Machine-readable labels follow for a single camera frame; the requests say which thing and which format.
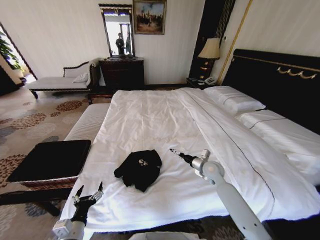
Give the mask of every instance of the white pillow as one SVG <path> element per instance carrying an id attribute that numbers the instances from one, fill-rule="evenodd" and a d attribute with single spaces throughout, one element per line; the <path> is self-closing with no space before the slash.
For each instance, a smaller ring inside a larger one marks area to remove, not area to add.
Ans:
<path id="1" fill-rule="evenodd" d="M 241 112 L 252 112 L 266 107 L 261 102 L 230 86 L 208 87 L 204 89 L 204 92 L 232 116 Z"/>
<path id="2" fill-rule="evenodd" d="M 320 135 L 270 110 L 236 117 L 274 149 L 285 154 L 313 185 L 320 185 Z"/>
<path id="3" fill-rule="evenodd" d="M 84 83 L 88 80 L 88 77 L 89 76 L 87 72 L 81 73 L 72 81 L 72 83 Z"/>

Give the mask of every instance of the lamp shade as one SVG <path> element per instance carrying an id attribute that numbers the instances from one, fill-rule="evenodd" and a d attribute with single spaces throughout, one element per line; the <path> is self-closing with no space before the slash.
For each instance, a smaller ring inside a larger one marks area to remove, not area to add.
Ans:
<path id="1" fill-rule="evenodd" d="M 220 57 L 219 43 L 220 38 L 208 38 L 198 57 L 203 59 L 218 59 Z"/>

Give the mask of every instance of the patterned carpet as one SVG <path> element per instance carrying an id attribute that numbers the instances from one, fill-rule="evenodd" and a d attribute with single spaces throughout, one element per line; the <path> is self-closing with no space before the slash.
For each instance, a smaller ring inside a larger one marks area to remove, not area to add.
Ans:
<path id="1" fill-rule="evenodd" d="M 85 93 L 38 95 L 36 100 L 23 87 L 0 96 L 0 193 L 26 190 L 19 184 L 8 184 L 7 177 L 37 143 L 63 141 L 88 107 Z M 63 207 L 63 202 L 53 204 Z M 54 240 L 51 229 L 58 219 L 33 203 L 0 206 L 0 240 Z M 230 217 L 205 217 L 149 231 L 196 233 L 207 240 L 243 239 Z M 132 235 L 95 233 L 91 240 L 127 240 Z"/>

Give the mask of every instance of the table lamp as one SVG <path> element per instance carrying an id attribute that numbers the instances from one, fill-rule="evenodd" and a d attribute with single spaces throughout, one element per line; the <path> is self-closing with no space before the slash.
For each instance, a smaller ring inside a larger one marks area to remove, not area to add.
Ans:
<path id="1" fill-rule="evenodd" d="M 208 59 L 204 62 L 204 66 L 201 66 L 200 79 L 203 79 L 205 76 L 208 77 L 211 73 L 211 70 L 214 66 L 214 59 L 218 59 L 220 57 L 220 38 L 208 38 L 206 43 L 198 55 L 198 58 Z"/>

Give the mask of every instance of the green leaves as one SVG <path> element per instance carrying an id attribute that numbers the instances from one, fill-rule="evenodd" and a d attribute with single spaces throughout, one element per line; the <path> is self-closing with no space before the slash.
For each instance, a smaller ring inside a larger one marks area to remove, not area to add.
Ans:
<path id="1" fill-rule="evenodd" d="M 0 54 L 7 61 L 10 67 L 15 69 L 21 69 L 18 58 L 12 53 L 12 49 L 10 48 L 10 44 L 7 43 L 2 37 L 6 36 L 3 32 L 0 31 Z"/>

